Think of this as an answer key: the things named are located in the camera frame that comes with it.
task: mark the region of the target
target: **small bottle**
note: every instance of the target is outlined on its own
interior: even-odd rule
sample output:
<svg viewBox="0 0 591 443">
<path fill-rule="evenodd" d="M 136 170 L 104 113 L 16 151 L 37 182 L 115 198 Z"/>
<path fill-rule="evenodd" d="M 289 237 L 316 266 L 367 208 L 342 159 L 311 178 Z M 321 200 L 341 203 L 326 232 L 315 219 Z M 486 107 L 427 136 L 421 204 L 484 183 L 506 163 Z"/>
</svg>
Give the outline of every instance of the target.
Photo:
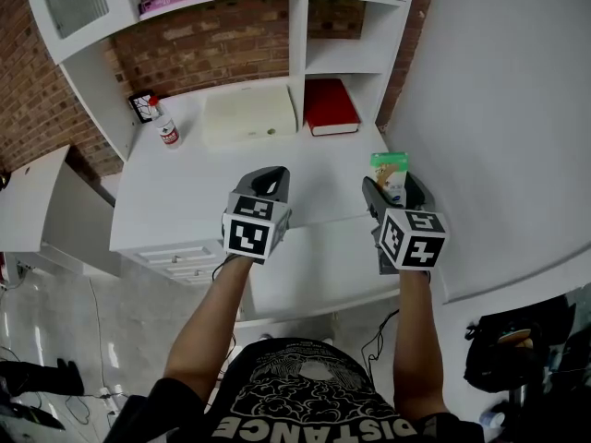
<svg viewBox="0 0 591 443">
<path fill-rule="evenodd" d="M 171 150 L 176 150 L 181 145 L 181 136 L 176 129 L 173 117 L 164 109 L 158 97 L 152 95 L 148 100 L 151 120 L 156 125 L 160 138 Z"/>
</svg>

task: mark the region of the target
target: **white cabinet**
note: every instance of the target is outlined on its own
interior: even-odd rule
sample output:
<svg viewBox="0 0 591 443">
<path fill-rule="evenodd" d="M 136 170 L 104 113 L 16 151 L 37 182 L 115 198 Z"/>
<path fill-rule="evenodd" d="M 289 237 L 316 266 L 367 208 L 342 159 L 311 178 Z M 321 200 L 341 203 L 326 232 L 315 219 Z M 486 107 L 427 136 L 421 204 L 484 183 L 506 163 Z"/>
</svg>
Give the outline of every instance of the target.
<svg viewBox="0 0 591 443">
<path fill-rule="evenodd" d="M 113 207 L 64 162 L 69 146 L 12 173 L 0 192 L 0 251 L 50 273 L 119 275 Z"/>
<path fill-rule="evenodd" d="M 29 0 L 39 31 L 54 61 L 138 21 L 131 0 Z"/>
<path fill-rule="evenodd" d="M 209 285 L 213 270 L 225 259 L 222 242 L 215 239 L 120 252 L 168 279 L 192 285 Z"/>
</svg>

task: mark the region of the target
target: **white wall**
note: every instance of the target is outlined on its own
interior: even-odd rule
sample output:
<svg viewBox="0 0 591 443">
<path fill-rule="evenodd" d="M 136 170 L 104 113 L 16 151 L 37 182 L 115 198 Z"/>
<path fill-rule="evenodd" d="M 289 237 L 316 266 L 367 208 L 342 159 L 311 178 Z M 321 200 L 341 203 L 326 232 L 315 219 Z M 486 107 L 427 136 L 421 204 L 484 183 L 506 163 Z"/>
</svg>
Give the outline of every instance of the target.
<svg viewBox="0 0 591 443">
<path fill-rule="evenodd" d="M 448 298 L 591 242 L 591 0 L 433 0 L 390 126 L 446 213 Z"/>
</svg>

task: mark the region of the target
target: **person's arm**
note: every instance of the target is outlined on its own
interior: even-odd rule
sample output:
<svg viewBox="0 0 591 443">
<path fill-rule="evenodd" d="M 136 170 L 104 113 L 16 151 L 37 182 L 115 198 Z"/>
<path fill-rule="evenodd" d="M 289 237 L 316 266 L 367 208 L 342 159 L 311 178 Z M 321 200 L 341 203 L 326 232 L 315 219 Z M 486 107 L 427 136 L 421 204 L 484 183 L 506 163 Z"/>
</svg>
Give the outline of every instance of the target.
<svg viewBox="0 0 591 443">
<path fill-rule="evenodd" d="M 431 290 L 427 276 L 418 271 L 400 271 L 394 403 L 400 415 L 411 422 L 448 412 L 443 402 L 443 362 Z"/>
<path fill-rule="evenodd" d="M 179 380 L 207 402 L 228 354 L 236 314 L 253 260 L 237 257 L 222 267 L 168 356 L 164 377 Z"/>
</svg>

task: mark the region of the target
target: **red book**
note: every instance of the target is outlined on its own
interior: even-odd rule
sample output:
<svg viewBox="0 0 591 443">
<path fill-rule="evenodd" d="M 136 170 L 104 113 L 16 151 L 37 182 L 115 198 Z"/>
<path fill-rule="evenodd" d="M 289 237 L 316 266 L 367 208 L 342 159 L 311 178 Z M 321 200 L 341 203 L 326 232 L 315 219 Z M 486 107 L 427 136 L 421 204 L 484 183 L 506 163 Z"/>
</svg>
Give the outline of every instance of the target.
<svg viewBox="0 0 591 443">
<path fill-rule="evenodd" d="M 306 81 L 304 117 L 315 137 L 354 133 L 361 120 L 339 78 Z"/>
</svg>

